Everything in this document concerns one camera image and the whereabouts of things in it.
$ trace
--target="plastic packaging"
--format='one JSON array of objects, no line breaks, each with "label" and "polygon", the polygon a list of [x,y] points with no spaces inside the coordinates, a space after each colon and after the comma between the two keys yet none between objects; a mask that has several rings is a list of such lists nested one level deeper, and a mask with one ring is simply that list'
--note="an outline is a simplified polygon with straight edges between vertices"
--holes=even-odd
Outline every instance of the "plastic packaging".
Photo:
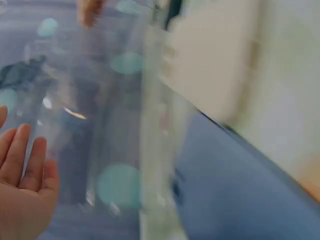
[{"label": "plastic packaging", "polygon": [[145,5],[109,0],[91,29],[78,26],[75,0],[0,11],[0,100],[9,108],[1,132],[31,124],[30,143],[44,136],[60,173],[40,240],[140,239]]}]

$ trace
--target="hand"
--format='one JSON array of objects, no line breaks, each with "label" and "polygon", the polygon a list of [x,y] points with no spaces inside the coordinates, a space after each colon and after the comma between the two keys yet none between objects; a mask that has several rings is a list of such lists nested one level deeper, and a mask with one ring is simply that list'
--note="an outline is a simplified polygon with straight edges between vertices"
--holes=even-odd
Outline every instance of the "hand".
[{"label": "hand", "polygon": [[[0,106],[0,127],[7,118]],[[0,135],[0,239],[34,240],[48,226],[59,192],[56,161],[45,162],[47,142],[34,140],[22,177],[31,127],[22,124]]]},{"label": "hand", "polygon": [[80,25],[90,28],[103,10],[106,0],[77,0],[77,15]]}]

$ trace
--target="light blue dot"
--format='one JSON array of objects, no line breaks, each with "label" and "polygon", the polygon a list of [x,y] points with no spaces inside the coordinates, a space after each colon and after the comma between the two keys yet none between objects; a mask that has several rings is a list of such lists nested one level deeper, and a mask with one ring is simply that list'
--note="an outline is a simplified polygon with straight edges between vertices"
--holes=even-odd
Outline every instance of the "light blue dot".
[{"label": "light blue dot", "polygon": [[140,13],[139,7],[139,4],[137,4],[135,1],[120,0],[115,6],[115,9],[124,14],[138,15]]},{"label": "light blue dot", "polygon": [[18,95],[10,88],[0,90],[0,105],[6,105],[8,114],[11,113],[17,106]]},{"label": "light blue dot", "polygon": [[51,37],[58,28],[58,22],[53,18],[46,18],[38,27],[37,34],[41,37]]},{"label": "light blue dot", "polygon": [[134,52],[116,56],[110,64],[113,71],[119,74],[136,74],[143,69],[144,58]]},{"label": "light blue dot", "polygon": [[97,195],[106,205],[139,208],[139,171],[126,164],[116,164],[106,168],[98,178]]}]

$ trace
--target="white surface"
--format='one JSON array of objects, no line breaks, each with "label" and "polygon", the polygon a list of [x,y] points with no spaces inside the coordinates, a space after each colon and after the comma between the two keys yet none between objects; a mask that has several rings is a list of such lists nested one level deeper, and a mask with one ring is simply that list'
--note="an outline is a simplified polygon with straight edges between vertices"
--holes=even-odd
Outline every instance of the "white surface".
[{"label": "white surface", "polygon": [[208,117],[237,113],[255,34],[256,0],[225,0],[174,22],[160,78]]}]

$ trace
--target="blue fabric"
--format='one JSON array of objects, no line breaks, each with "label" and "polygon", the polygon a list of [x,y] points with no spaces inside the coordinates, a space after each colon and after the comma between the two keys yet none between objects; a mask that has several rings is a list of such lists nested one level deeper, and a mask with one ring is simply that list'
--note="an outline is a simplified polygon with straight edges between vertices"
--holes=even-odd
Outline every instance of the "blue fabric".
[{"label": "blue fabric", "polygon": [[319,240],[319,205],[237,135],[201,113],[173,182],[190,240]]}]

